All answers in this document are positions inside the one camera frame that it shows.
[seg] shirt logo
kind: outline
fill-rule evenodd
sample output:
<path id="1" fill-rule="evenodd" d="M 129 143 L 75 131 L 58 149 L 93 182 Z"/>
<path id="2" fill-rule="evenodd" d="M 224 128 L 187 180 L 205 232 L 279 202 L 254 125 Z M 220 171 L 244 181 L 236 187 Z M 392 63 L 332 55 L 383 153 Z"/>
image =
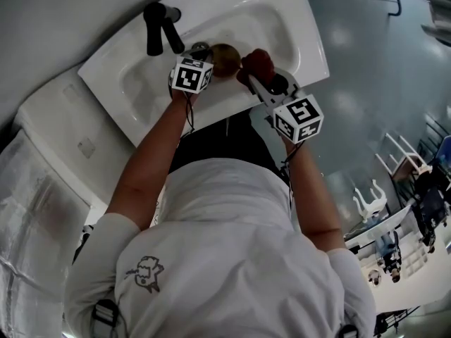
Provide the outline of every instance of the shirt logo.
<path id="1" fill-rule="evenodd" d="M 131 269 L 125 272 L 125 278 L 127 279 L 131 275 L 135 275 L 135 284 L 138 287 L 143 287 L 152 294 L 154 289 L 156 292 L 160 292 L 158 286 L 157 276 L 163 272 L 164 267 L 159 264 L 159 259 L 154 256 L 143 256 L 141 261 L 137 264 L 136 269 Z"/>

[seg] white chair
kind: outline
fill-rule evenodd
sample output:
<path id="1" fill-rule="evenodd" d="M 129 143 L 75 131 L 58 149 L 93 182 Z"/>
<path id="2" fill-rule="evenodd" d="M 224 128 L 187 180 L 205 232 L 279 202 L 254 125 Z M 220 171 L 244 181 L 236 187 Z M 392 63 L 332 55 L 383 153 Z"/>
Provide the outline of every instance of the white chair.
<path id="1" fill-rule="evenodd" d="M 357 205 L 357 210 L 359 211 L 359 214 L 362 216 L 362 220 L 364 223 L 366 223 L 368 218 L 372 216 L 377 216 L 379 212 L 382 209 L 384 209 L 385 205 L 387 204 L 387 197 L 385 196 L 385 192 L 376 184 L 376 181 L 374 179 L 373 186 L 379 191 L 381 197 L 378 198 L 374 193 L 373 188 L 370 188 L 371 195 L 374 197 L 374 200 L 370 204 L 367 204 L 367 202 L 365 202 L 364 197 L 357 188 L 354 189 L 354 191 L 359 196 L 360 201 L 355 196 L 352 198 L 352 200 L 355 201 Z"/>
<path id="2" fill-rule="evenodd" d="M 416 152 L 416 150 L 409 144 L 409 142 L 400 135 L 400 140 L 407 146 L 409 151 L 406 151 L 398 144 L 398 142 L 392 138 L 390 134 L 385 134 L 385 136 L 401 151 L 402 158 L 396 160 L 392 154 L 389 155 L 390 159 L 395 163 L 395 168 L 391 170 L 387 163 L 381 158 L 379 154 L 376 154 L 376 158 L 381 162 L 382 166 L 388 171 L 388 174 L 394 180 L 402 180 L 406 178 L 410 172 L 415 169 L 418 175 L 423 173 L 430 173 L 432 171 L 432 166 L 428 165 L 422 157 Z"/>

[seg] white sink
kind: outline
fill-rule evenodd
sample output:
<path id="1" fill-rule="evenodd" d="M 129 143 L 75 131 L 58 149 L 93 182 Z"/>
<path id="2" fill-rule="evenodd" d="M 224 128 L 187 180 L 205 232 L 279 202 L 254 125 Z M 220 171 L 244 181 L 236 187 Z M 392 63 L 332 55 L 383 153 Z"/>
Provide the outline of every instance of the white sink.
<path id="1" fill-rule="evenodd" d="M 226 43 L 246 56 L 256 48 L 269 52 L 278 68 L 292 73 L 301 87 L 328 77 L 328 67 L 307 0 L 162 0 L 179 8 L 175 24 L 190 49 L 195 42 Z M 146 54 L 142 14 L 103 45 L 78 74 L 137 146 L 157 122 L 171 98 L 168 74 L 175 54 L 163 34 L 164 53 Z M 194 127 L 202 129 L 260 104 L 236 79 L 215 77 L 194 106 Z"/>

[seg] black and white marker cube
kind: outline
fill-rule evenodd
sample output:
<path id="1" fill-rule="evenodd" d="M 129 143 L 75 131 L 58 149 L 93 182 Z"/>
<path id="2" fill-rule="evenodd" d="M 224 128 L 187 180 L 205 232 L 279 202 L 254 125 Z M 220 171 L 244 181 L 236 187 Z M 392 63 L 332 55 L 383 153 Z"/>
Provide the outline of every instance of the black and white marker cube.
<path id="1" fill-rule="evenodd" d="M 323 119 L 313 95 L 299 97 L 273 110 L 274 127 L 295 144 L 318 134 Z"/>
<path id="2" fill-rule="evenodd" d="M 212 72 L 213 64 L 178 56 L 172 88 L 195 94 L 200 93 L 210 83 Z"/>

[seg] black faucet handle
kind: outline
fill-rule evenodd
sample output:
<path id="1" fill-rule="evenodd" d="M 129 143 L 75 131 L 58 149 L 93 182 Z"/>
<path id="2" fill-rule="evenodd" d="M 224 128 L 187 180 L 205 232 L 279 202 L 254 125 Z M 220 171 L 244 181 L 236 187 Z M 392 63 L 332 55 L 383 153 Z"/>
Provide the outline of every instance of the black faucet handle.
<path id="1" fill-rule="evenodd" d="M 177 8 L 171 8 L 161 3 L 150 3 L 144 8 L 142 16 L 147 26 L 147 55 L 158 56 L 163 53 L 161 28 L 175 54 L 185 50 L 174 23 L 179 21 L 182 13 Z"/>

